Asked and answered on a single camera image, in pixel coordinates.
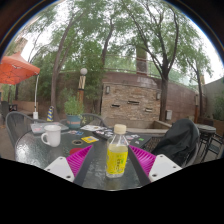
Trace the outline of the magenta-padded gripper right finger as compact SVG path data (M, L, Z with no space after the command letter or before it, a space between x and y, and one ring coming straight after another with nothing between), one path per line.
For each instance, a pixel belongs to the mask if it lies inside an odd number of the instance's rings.
M165 155L155 156L132 145L129 146L129 157L142 186L181 170Z

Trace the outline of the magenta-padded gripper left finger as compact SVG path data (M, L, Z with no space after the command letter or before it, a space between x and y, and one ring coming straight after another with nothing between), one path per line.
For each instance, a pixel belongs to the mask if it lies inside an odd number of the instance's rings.
M94 146L89 145L67 158L59 156L45 168L45 171L82 186L93 154Z

